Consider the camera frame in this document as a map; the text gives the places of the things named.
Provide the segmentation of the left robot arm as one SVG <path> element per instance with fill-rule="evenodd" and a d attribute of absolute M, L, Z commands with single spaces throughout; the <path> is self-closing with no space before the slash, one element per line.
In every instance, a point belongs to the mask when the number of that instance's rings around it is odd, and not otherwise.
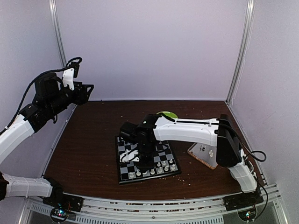
<path fill-rule="evenodd" d="M 49 120 L 57 122 L 57 116 L 70 104 L 83 105 L 94 89 L 92 84 L 75 82 L 72 71 L 59 78 L 55 72 L 41 74 L 32 84 L 36 94 L 32 103 L 19 109 L 14 118 L 0 133 L 0 160 L 4 161 L 24 140 L 41 130 Z M 49 198 L 57 207 L 67 203 L 63 187 L 52 178 L 26 178 L 0 174 L 1 200 L 13 196 L 39 196 Z"/>

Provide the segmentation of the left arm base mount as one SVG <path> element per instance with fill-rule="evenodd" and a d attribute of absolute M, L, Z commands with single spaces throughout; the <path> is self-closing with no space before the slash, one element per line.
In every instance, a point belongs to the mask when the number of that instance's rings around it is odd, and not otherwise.
<path fill-rule="evenodd" d="M 83 205 L 83 198 L 79 196 L 71 196 L 63 194 L 62 199 L 54 199 L 54 197 L 40 197 L 43 203 L 53 208 L 50 211 L 50 218 L 54 223 L 65 222 L 70 214 L 80 212 Z"/>

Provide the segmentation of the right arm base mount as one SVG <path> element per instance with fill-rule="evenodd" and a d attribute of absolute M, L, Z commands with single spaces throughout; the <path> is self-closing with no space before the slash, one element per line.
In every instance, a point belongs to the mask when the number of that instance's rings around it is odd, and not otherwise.
<path fill-rule="evenodd" d="M 238 217 L 244 222 L 252 222 L 257 218 L 256 205 L 263 202 L 258 193 L 241 193 L 223 198 L 226 211 L 237 210 Z"/>

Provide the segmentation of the metal wooden tray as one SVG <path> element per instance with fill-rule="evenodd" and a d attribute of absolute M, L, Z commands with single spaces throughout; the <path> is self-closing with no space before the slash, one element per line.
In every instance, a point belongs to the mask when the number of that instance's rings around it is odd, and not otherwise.
<path fill-rule="evenodd" d="M 200 150 L 200 146 L 204 146 L 206 149 L 204 151 Z M 209 152 L 213 151 L 214 155 L 213 157 L 210 157 Z M 203 163 L 205 166 L 210 168 L 211 170 L 214 170 L 217 168 L 218 163 L 216 162 L 216 153 L 217 153 L 217 148 L 206 145 L 206 144 L 201 144 L 201 143 L 193 143 L 187 150 L 187 153 L 195 158 L 196 160 L 200 161 Z"/>

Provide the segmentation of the black white chessboard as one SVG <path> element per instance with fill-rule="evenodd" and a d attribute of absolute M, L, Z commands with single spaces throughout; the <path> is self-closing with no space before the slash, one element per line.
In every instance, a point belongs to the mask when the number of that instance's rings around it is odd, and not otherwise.
<path fill-rule="evenodd" d="M 178 160 L 168 141 L 156 143 L 149 159 L 138 152 L 137 144 L 115 137 L 116 164 L 119 184 L 141 182 L 181 174 Z"/>

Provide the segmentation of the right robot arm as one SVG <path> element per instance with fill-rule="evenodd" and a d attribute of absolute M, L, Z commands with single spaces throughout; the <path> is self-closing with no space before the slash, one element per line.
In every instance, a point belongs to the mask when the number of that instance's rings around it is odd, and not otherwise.
<path fill-rule="evenodd" d="M 119 161 L 133 161 L 142 172 L 154 167 L 153 154 L 159 142 L 192 142 L 212 149 L 217 164 L 228 168 L 239 183 L 243 192 L 239 197 L 240 203 L 249 206 L 257 199 L 253 165 L 246 161 L 241 139 L 226 114 L 221 114 L 218 119 L 180 119 L 164 113 L 148 114 L 137 125 L 125 122 L 120 128 L 119 137 L 126 143 L 136 145 L 131 150 L 125 150 Z"/>

